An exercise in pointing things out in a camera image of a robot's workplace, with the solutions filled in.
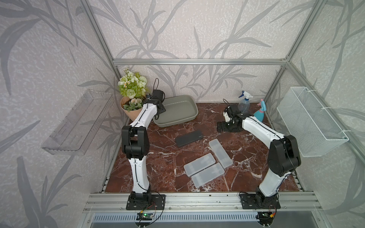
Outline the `grey-green plastic storage box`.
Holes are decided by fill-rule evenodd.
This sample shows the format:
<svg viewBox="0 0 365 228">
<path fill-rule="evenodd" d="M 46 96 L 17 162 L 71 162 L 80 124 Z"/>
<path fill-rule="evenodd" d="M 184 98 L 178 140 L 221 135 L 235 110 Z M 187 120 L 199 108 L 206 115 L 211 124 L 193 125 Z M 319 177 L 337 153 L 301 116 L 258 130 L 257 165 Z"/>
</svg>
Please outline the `grey-green plastic storage box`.
<svg viewBox="0 0 365 228">
<path fill-rule="evenodd" d="M 198 115 L 198 107 L 189 95 L 166 98 L 163 101 L 165 112 L 153 121 L 159 127 L 168 127 L 194 120 Z"/>
</svg>

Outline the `translucent pencil case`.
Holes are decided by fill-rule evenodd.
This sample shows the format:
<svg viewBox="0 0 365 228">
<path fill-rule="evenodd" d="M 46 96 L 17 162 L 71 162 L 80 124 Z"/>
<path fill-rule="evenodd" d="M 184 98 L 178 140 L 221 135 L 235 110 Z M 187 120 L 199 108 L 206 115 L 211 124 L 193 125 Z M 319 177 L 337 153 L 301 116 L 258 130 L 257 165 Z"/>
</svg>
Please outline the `translucent pencil case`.
<svg viewBox="0 0 365 228">
<path fill-rule="evenodd" d="M 229 157 L 227 152 L 224 150 L 218 139 L 214 139 L 209 142 L 211 150 L 214 152 L 218 161 L 220 162 L 223 169 L 233 165 L 232 159 Z"/>
<path fill-rule="evenodd" d="M 195 159 L 194 161 L 184 165 L 183 167 L 186 175 L 188 177 L 191 177 L 214 164 L 215 164 L 215 159 L 213 155 L 209 153 L 200 158 Z"/>
<path fill-rule="evenodd" d="M 192 181 L 193 181 L 195 187 L 199 188 L 199 187 L 205 185 L 206 183 L 220 177 L 224 173 L 225 173 L 225 170 L 223 169 L 221 164 L 216 163 L 216 164 L 198 172 L 197 174 L 194 174 L 192 176 Z"/>
</svg>

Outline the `black pencil case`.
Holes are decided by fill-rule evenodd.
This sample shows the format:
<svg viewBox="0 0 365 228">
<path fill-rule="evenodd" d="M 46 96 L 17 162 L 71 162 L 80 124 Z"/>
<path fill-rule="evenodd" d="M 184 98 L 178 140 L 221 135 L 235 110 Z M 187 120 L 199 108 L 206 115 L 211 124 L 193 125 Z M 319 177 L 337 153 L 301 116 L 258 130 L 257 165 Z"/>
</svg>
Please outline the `black pencil case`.
<svg viewBox="0 0 365 228">
<path fill-rule="evenodd" d="M 175 142 L 178 147 L 182 147 L 185 145 L 188 145 L 190 143 L 193 143 L 195 141 L 198 141 L 203 138 L 203 134 L 200 130 L 193 131 L 190 133 L 187 133 L 185 135 L 179 136 L 175 139 Z"/>
</svg>

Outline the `translucent pencil case front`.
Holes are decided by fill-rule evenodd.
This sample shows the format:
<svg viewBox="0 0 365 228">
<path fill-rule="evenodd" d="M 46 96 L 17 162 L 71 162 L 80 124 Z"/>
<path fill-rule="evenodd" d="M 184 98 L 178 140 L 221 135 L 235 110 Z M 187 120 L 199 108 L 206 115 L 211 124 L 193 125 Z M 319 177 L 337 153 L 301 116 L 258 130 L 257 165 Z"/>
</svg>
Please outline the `translucent pencil case front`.
<svg viewBox="0 0 365 228">
<path fill-rule="evenodd" d="M 225 170 L 223 169 L 221 164 L 216 163 L 216 164 L 198 172 L 197 174 L 194 174 L 192 176 L 192 181 L 193 181 L 195 187 L 199 188 L 199 187 L 205 185 L 206 183 L 220 177 L 224 173 L 225 173 Z"/>
</svg>

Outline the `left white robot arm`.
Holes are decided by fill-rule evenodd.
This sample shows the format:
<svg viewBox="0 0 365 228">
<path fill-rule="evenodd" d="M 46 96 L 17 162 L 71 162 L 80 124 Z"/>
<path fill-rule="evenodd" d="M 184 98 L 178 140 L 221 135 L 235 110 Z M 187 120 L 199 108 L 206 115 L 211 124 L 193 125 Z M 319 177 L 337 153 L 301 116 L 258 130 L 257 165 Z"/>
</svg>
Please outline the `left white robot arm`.
<svg viewBox="0 0 365 228">
<path fill-rule="evenodd" d="M 150 149 L 147 128 L 153 117 L 163 112 L 165 108 L 161 99 L 147 99 L 137 118 L 122 128 L 122 152 L 130 163 L 133 176 L 132 192 L 136 194 L 147 194 L 150 191 L 146 168 L 146 158 Z"/>
</svg>

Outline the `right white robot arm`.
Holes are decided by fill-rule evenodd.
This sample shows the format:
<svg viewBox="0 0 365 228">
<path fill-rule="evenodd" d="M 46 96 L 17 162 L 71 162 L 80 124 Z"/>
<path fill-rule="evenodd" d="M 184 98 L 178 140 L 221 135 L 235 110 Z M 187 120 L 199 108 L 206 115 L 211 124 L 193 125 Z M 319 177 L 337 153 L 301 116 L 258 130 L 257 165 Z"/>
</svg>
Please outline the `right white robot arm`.
<svg viewBox="0 0 365 228">
<path fill-rule="evenodd" d="M 251 114 L 241 113 L 237 104 L 228 105 L 223 111 L 224 121 L 217 123 L 218 132 L 250 132 L 268 148 L 268 172 L 256 192 L 263 198 L 277 194 L 284 180 L 301 165 L 298 143 L 294 136 L 283 135 Z"/>
</svg>

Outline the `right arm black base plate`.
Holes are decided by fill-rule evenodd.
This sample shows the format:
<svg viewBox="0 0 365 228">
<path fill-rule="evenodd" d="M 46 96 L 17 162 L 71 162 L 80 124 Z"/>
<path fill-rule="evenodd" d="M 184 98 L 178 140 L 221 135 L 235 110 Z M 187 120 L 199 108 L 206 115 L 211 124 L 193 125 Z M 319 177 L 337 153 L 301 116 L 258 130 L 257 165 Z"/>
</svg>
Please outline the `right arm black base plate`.
<svg viewBox="0 0 365 228">
<path fill-rule="evenodd" d="M 247 193 L 247 192 L 240 192 L 239 199 L 243 209 L 280 209 L 281 205 L 279 203 L 279 195 L 274 194 L 270 197 L 265 197 L 262 193 Z"/>
</svg>

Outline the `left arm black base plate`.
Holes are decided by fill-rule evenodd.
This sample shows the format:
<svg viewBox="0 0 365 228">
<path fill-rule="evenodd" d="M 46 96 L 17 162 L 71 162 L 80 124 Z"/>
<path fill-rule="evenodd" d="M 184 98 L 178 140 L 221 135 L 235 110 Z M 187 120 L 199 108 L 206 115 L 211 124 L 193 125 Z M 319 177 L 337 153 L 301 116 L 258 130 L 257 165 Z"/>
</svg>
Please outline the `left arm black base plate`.
<svg viewBox="0 0 365 228">
<path fill-rule="evenodd" d="M 135 193 L 132 192 L 127 201 L 126 210 L 163 210 L 165 207 L 166 195 L 155 192 Z"/>
</svg>

